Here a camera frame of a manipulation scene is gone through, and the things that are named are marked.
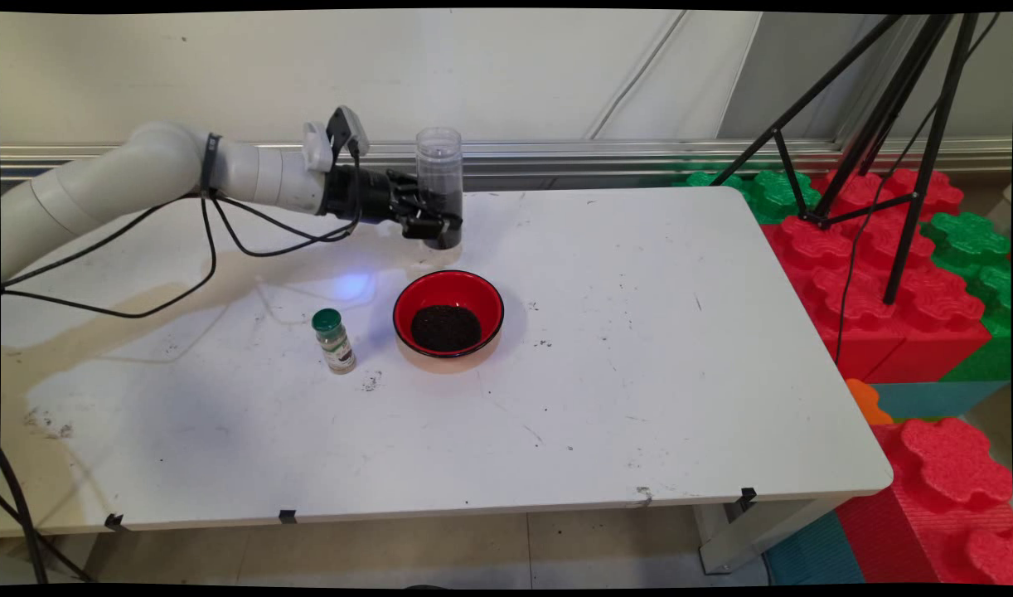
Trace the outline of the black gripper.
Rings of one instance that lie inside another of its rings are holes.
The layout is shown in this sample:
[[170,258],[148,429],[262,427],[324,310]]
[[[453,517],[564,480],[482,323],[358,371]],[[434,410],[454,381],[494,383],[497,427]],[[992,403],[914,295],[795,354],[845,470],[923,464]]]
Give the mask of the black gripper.
[[400,223],[404,238],[449,241],[461,230],[463,219],[441,211],[412,211],[397,215],[398,208],[422,208],[422,190],[415,175],[389,170],[375,172],[366,167],[337,166],[325,174],[321,216],[350,221],[359,214],[360,223],[372,226],[384,221]]

